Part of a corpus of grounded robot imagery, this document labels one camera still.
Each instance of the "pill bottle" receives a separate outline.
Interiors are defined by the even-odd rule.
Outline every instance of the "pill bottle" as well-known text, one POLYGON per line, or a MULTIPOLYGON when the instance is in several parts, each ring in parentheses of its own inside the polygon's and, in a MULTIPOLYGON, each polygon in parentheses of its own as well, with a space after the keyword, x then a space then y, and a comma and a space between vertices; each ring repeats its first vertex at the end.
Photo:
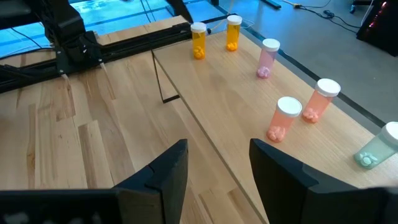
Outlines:
POLYGON ((329 103, 340 92, 340 85, 328 78, 319 79, 314 92, 303 110, 302 118, 308 123, 316 123, 329 103))
POLYGON ((262 41, 262 50, 260 54, 259 66, 257 68, 257 77, 268 78, 271 75, 275 56, 278 53, 280 43, 275 39, 265 39, 262 41))
POLYGON ((299 100, 284 96, 278 100, 274 116, 267 131, 267 137, 274 142, 281 142, 290 129, 295 117, 300 115, 302 105, 299 100))
POLYGON ((239 30, 241 28, 242 17, 232 15, 226 18, 228 27, 226 30, 226 49, 235 51, 238 49, 239 30))
POLYGON ((191 25, 193 57, 195 59, 205 58, 205 40, 206 40, 206 24, 202 22, 194 22, 191 25))
POLYGON ((372 169, 398 151, 398 122, 388 122, 381 132, 354 155, 363 168, 372 169))

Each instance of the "wooden table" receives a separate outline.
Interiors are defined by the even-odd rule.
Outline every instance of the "wooden table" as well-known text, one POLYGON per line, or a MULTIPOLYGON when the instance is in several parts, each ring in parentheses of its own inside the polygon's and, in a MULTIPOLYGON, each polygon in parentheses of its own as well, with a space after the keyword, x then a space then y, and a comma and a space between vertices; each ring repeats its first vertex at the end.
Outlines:
MULTIPOLYGON (((156 50, 155 56, 244 193, 266 219, 252 177, 249 140, 259 138, 271 143, 265 132, 277 100, 293 96, 305 106, 313 88, 279 62, 275 62, 269 79, 258 79, 260 47, 243 35, 236 52, 226 51, 225 42, 224 32, 206 37, 204 60, 193 59, 191 41, 156 50)), ((398 185, 398 156, 373 170, 355 164, 353 154, 372 137, 330 105, 319 123, 308 124, 297 118, 285 140, 271 144, 357 187, 398 185)))
MULTIPOLYGON (((99 38, 102 44, 184 22, 181 17, 99 38)), ((0 63, 54 57, 38 52, 0 63)), ((188 139, 182 223, 260 223, 182 100, 163 104, 150 52, 0 94, 0 189, 108 188, 188 139)), ((175 90, 159 71, 163 91, 175 90)))

